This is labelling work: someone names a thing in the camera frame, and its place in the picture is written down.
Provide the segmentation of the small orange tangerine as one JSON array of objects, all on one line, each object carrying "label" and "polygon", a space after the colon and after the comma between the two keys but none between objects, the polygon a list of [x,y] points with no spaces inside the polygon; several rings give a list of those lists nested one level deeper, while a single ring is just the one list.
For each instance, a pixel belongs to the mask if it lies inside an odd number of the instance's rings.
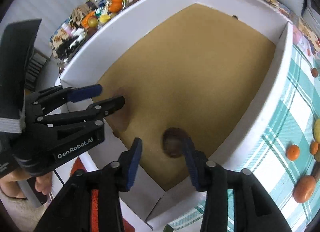
[{"label": "small orange tangerine", "polygon": [[295,161],[296,159],[298,159],[299,155],[300,149],[298,145],[293,144],[287,148],[286,156],[288,160]]}]

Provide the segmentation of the dark brown round fruit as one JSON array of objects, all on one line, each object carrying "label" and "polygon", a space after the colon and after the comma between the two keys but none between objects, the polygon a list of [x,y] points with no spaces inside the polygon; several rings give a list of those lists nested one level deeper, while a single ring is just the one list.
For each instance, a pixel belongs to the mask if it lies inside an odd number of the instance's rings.
[{"label": "dark brown round fruit", "polygon": [[162,150],[170,158],[179,158],[184,155],[189,134],[183,129],[170,127],[162,136]]}]

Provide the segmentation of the green checkered tablecloth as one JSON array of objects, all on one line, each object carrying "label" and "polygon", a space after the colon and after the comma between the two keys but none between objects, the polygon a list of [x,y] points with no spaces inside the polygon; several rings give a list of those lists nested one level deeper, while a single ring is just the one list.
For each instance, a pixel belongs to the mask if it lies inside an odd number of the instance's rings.
[{"label": "green checkered tablecloth", "polygon": [[[315,164],[310,145],[315,140],[314,123],[319,119],[319,78],[312,76],[312,68],[319,68],[314,55],[293,45],[284,88],[266,129],[235,166],[224,166],[235,171],[251,170],[292,231],[304,231],[319,211],[319,185],[305,203],[297,203],[292,196],[298,180],[311,174]],[[286,151],[293,144],[299,146],[300,155],[290,161]]]}]

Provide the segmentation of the cluttered side shelf items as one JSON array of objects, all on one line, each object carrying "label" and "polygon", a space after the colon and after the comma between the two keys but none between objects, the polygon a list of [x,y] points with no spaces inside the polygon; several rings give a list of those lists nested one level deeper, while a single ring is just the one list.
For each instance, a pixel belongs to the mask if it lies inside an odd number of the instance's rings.
[{"label": "cluttered side shelf items", "polygon": [[76,7],[49,40],[53,60],[64,68],[86,41],[134,0],[87,0]]}]

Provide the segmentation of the yellow pear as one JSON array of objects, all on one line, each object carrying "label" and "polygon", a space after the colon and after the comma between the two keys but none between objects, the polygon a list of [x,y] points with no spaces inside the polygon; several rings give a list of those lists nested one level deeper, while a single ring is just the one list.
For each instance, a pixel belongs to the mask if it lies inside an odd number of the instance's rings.
[{"label": "yellow pear", "polygon": [[313,136],[317,143],[320,143],[320,119],[317,119],[313,126]]}]

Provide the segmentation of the white cardboard box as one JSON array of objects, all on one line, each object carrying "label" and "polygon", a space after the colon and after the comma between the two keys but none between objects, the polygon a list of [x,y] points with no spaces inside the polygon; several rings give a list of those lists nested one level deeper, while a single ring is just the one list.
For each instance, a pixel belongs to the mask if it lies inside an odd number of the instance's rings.
[{"label": "white cardboard box", "polygon": [[133,138],[143,157],[124,217],[157,231],[197,205],[183,159],[161,149],[169,127],[236,169],[270,121],[290,65],[293,25],[261,0],[140,0],[99,30],[64,69],[60,83],[104,80],[104,95],[126,107],[108,119],[90,155],[102,167]]}]

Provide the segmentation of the small brown nut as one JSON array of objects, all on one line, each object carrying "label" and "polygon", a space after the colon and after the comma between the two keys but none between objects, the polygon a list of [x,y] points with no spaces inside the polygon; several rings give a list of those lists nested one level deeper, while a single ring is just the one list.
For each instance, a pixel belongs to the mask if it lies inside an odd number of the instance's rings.
[{"label": "small brown nut", "polygon": [[311,74],[314,78],[318,77],[318,70],[316,68],[312,68],[311,69]]}]

